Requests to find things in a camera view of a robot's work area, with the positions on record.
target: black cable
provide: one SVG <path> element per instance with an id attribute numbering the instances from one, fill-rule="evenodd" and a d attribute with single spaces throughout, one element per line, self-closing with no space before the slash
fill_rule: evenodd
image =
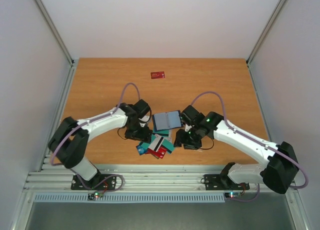
<path id="1" fill-rule="evenodd" d="M 213 140 L 212 138 L 210 138 L 210 139 L 212 140 L 212 146 L 209 147 L 209 148 L 200 148 L 201 150 L 210 150 L 210 149 L 212 149 L 212 148 L 215 146 L 214 140 Z"/>
<path id="2" fill-rule="evenodd" d="M 127 140 L 128 138 L 123 138 L 122 136 L 120 136 L 120 134 L 119 134 L 119 130 L 120 129 L 124 129 L 125 128 L 125 126 L 123 126 L 123 127 L 119 127 L 118 128 L 118 130 L 116 131 L 117 132 L 117 134 L 118 134 L 118 136 L 120 137 L 120 138 L 122 138 L 123 140 Z"/>
<path id="3" fill-rule="evenodd" d="M 241 193 L 241 196 L 242 196 L 246 192 L 246 187 L 243 183 L 240 183 L 240 186 L 243 188 L 242 193 Z"/>
<path id="4" fill-rule="evenodd" d="M 151 111 L 151 108 L 150 108 L 149 112 L 150 112 L 149 119 L 148 119 L 147 121 L 142 121 L 142 120 L 140 120 L 140 119 L 139 119 L 139 123 L 141 123 L 141 124 L 147 124 L 147 123 L 150 121 L 150 119 L 151 119 L 151 117 L 152 117 L 152 111 Z"/>

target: wooden table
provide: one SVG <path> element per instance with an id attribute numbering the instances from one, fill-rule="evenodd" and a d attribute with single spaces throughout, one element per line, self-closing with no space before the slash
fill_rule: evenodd
<path id="1" fill-rule="evenodd" d="M 165 78 L 151 79 L 150 72 L 164 71 Z M 228 119 L 238 127 L 267 138 L 251 77 L 244 59 L 198 58 L 81 58 L 79 60 L 63 118 L 84 119 L 113 108 L 124 85 L 135 83 L 152 113 L 183 110 L 200 93 L 215 91 L 225 102 Z M 134 104 L 137 92 L 129 86 L 123 101 Z M 198 99 L 195 108 L 206 115 L 222 114 L 219 99 L 207 94 Z M 176 148 L 163 159 L 150 154 L 140 156 L 137 141 L 122 140 L 114 129 L 94 138 L 86 156 L 94 164 L 195 164 L 220 165 L 228 162 L 255 163 L 241 151 L 214 141 L 214 148 L 187 150 Z M 212 144 L 204 138 L 202 147 Z"/>

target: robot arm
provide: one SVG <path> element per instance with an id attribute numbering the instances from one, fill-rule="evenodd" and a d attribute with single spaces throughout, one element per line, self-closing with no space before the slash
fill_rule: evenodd
<path id="1" fill-rule="evenodd" d="M 293 147 L 286 142 L 278 145 L 266 141 L 229 121 L 226 124 L 224 117 L 216 112 L 204 116 L 192 105 L 183 110 L 181 120 L 189 127 L 176 133 L 175 147 L 183 145 L 185 149 L 199 149 L 202 147 L 202 138 L 208 136 L 239 149 L 258 162 L 248 165 L 228 163 L 220 174 L 220 181 L 225 189 L 240 183 L 257 183 L 265 184 L 276 193 L 284 194 L 298 172 L 295 165 L 270 150 L 276 149 L 297 162 Z"/>
<path id="2" fill-rule="evenodd" d="M 121 103 L 119 107 L 86 119 L 74 120 L 72 117 L 67 117 L 52 136 L 48 147 L 54 152 L 72 129 L 81 126 L 72 135 L 72 139 L 69 138 L 63 143 L 56 157 L 67 169 L 79 174 L 88 186 L 95 186 L 100 179 L 100 172 L 85 157 L 87 143 L 112 129 L 124 127 L 126 128 L 124 136 L 127 139 L 150 143 L 152 130 L 142 121 L 149 111 L 149 105 L 140 99 L 134 105 Z"/>

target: white wall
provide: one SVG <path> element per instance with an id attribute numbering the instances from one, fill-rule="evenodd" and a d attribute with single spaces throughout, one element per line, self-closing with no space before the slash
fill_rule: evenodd
<path id="1" fill-rule="evenodd" d="M 43 0 L 73 58 L 248 58 L 278 0 Z"/>
<path id="2" fill-rule="evenodd" d="M 0 0 L 0 229 L 37 170 L 69 69 L 33 0 Z"/>
<path id="3" fill-rule="evenodd" d="M 320 0 L 289 0 L 252 63 L 274 141 L 295 149 L 310 178 L 300 190 L 312 229 L 320 229 Z M 300 175 L 298 184 L 304 182 Z"/>

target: card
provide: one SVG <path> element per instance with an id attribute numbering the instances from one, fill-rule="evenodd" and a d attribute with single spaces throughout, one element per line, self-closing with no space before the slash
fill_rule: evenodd
<path id="1" fill-rule="evenodd" d="M 166 140 L 166 139 L 163 140 L 161 146 L 162 146 L 162 147 L 165 147 L 165 148 L 167 149 L 167 152 L 168 152 L 169 154 L 172 154 L 172 152 L 175 150 L 174 145 L 173 145 L 171 142 L 169 142 L 168 140 Z"/>
<path id="2" fill-rule="evenodd" d="M 164 71 L 154 71 L 151 72 L 151 79 L 164 79 L 165 78 L 165 72 Z"/>
<path id="3" fill-rule="evenodd" d="M 167 149 L 163 146 L 160 146 L 157 151 L 154 151 L 154 150 L 148 148 L 146 154 L 151 154 L 154 157 L 156 157 L 157 159 L 162 159 L 162 158 L 164 158 L 166 152 L 167 152 Z"/>
<path id="4" fill-rule="evenodd" d="M 153 127 L 153 131 L 152 131 L 152 134 L 153 135 L 160 135 L 164 138 L 170 138 L 171 137 L 171 130 L 160 130 L 160 131 L 157 131 L 154 127 Z"/>
<path id="5" fill-rule="evenodd" d="M 153 143 L 156 138 L 157 137 L 155 135 L 151 135 L 151 143 Z M 150 143 L 140 142 L 139 146 L 143 147 L 144 149 L 148 149 L 150 146 Z"/>
<path id="6" fill-rule="evenodd" d="M 158 151 L 158 149 L 160 148 L 160 146 L 164 140 L 165 139 L 163 136 L 156 135 L 155 140 L 153 140 L 153 142 L 151 142 L 148 149 L 154 150 L 155 152 Z"/>
<path id="7" fill-rule="evenodd" d="M 147 153 L 147 150 L 144 149 L 142 146 L 138 145 L 136 146 L 136 149 L 138 150 L 139 155 L 143 155 L 145 153 Z"/>

